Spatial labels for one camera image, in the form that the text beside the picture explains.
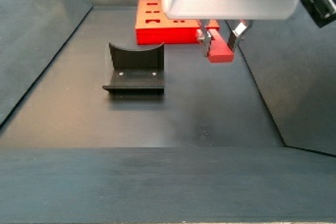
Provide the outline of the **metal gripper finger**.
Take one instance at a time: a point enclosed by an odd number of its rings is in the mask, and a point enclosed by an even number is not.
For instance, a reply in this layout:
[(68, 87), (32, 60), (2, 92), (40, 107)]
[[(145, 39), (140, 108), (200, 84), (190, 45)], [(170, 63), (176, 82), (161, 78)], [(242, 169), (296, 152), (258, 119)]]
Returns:
[(230, 50), (234, 50), (248, 29), (252, 28), (253, 21), (252, 20), (240, 20), (236, 28), (230, 31), (228, 37), (228, 47)]
[(210, 33), (206, 29), (206, 25), (209, 23), (209, 20), (200, 20), (200, 35), (198, 35), (198, 41), (204, 48), (204, 56), (208, 56), (209, 49), (210, 49)]

